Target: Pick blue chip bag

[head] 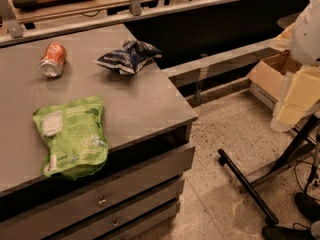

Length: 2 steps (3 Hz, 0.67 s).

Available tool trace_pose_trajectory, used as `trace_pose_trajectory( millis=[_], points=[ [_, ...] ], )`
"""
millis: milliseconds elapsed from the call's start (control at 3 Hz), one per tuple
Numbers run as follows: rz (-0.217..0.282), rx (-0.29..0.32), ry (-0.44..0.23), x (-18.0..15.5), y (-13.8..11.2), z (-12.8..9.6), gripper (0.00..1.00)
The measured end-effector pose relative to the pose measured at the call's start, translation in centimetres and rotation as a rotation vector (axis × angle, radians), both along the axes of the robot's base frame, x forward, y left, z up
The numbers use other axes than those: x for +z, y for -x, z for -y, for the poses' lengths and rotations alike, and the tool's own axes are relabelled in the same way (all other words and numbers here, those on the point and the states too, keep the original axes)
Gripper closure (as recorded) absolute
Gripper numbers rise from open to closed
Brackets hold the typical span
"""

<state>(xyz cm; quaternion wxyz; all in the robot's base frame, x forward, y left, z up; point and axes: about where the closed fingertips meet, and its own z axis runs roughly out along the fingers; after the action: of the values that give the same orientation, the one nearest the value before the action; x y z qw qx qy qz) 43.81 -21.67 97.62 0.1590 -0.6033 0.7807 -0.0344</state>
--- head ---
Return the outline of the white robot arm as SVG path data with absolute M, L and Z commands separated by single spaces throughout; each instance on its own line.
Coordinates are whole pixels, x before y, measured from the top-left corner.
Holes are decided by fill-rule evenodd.
M 292 31 L 291 57 L 305 65 L 320 65 L 320 0 L 311 0 Z

